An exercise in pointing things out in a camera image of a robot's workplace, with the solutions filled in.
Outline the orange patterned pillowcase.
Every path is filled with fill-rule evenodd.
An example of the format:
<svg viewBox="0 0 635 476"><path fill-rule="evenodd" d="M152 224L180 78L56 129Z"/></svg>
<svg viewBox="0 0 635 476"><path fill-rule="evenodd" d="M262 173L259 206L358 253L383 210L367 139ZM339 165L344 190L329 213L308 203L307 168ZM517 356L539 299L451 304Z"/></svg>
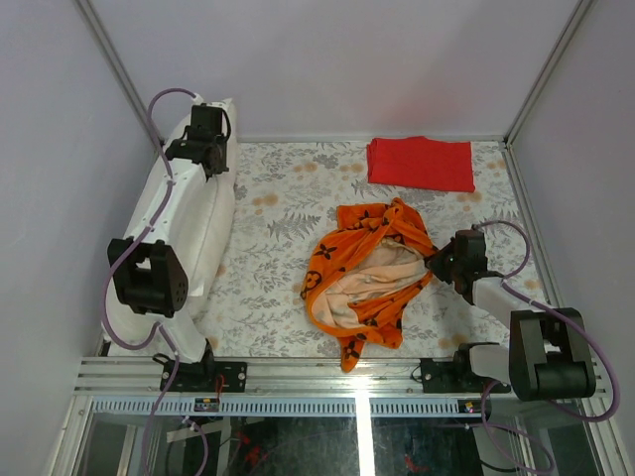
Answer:
<svg viewBox="0 0 635 476"><path fill-rule="evenodd" d="M420 213L399 197L337 208L336 229L309 259L301 299L310 322L337 339L343 372L367 344L401 346L405 308L433 278L425 260L437 250Z"/></svg>

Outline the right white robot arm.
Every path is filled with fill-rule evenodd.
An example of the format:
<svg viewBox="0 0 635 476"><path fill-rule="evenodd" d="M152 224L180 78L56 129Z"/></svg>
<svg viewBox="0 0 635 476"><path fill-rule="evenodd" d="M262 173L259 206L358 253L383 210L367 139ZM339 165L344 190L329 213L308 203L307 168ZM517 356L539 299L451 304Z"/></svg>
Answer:
<svg viewBox="0 0 635 476"><path fill-rule="evenodd" d="M425 263L468 304L496 317L509 330L506 345L461 344L452 361L443 364L441 377L446 385L476 392L487 380L495 380L501 391L513 392L524 402L594 395L589 345L558 318L562 315L582 326L580 313L570 307L541 310L535 301L513 296L504 288L504 275L488 267L483 232L456 232Z"/></svg>

